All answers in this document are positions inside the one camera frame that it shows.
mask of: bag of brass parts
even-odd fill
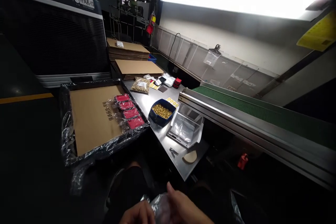
[[[132,85],[131,90],[142,92],[142,93],[148,93],[150,83],[151,83],[150,80],[140,78],[140,77],[135,77],[135,82]]]

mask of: air cooler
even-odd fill
[[[0,33],[43,86],[109,79],[98,0],[0,0]]]

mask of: metal clip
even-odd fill
[[[178,153],[177,153],[177,151],[176,150],[174,150],[173,148],[169,148],[169,151],[170,151],[170,153],[172,154],[172,156],[173,156],[173,158],[175,158],[175,155],[179,155]]]

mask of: stainless steel table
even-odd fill
[[[124,81],[126,87],[130,90],[131,86],[134,83],[134,80],[125,80]],[[149,89],[149,93],[140,93],[140,92],[135,92],[131,91],[132,95],[136,99],[136,102],[139,104],[141,107],[142,111],[144,114],[148,117],[149,111],[153,105],[154,102],[156,102],[159,99],[167,99],[168,97],[172,98],[174,101],[178,101],[179,99],[179,93],[184,89],[184,86],[180,85],[178,89],[173,88],[173,87],[167,87],[168,90],[164,93],[162,93],[159,90],[155,90],[153,88]],[[196,143],[193,147],[190,149],[184,148],[182,145],[178,144],[175,142],[173,139],[169,138],[166,136],[168,132],[168,128],[170,125],[170,122],[165,126],[161,127],[157,125],[155,122],[153,122],[150,118],[148,118],[150,122],[150,126],[156,135],[157,139],[161,143],[162,147],[166,151],[167,155],[169,156],[170,160],[173,162],[174,166],[178,170],[179,174],[183,178],[184,181],[188,178],[188,176],[191,174],[193,169],[196,167],[200,159],[204,156],[206,151],[209,148],[209,145],[204,141],[204,139],[201,139],[200,143]],[[169,148],[173,148],[178,152],[178,155],[175,155],[175,158],[173,158],[172,154],[169,151]],[[196,150],[197,152],[197,159],[194,163],[188,164],[185,163],[182,160],[182,157],[189,153],[192,152],[193,150]]]

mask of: yellow sticker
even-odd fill
[[[149,87],[150,87],[150,88],[153,88],[153,89],[155,89],[155,90],[158,90],[158,89],[159,89],[159,87],[156,86],[153,82],[151,82],[151,83],[149,84]]]
[[[172,103],[172,105],[175,106],[175,107],[178,107],[178,106],[179,106],[179,104],[178,104],[176,101],[174,101],[172,98],[170,98],[170,97],[168,97],[168,98],[166,99],[166,101]]]
[[[298,46],[312,50],[324,51],[336,41],[336,11],[330,12],[296,43]]]

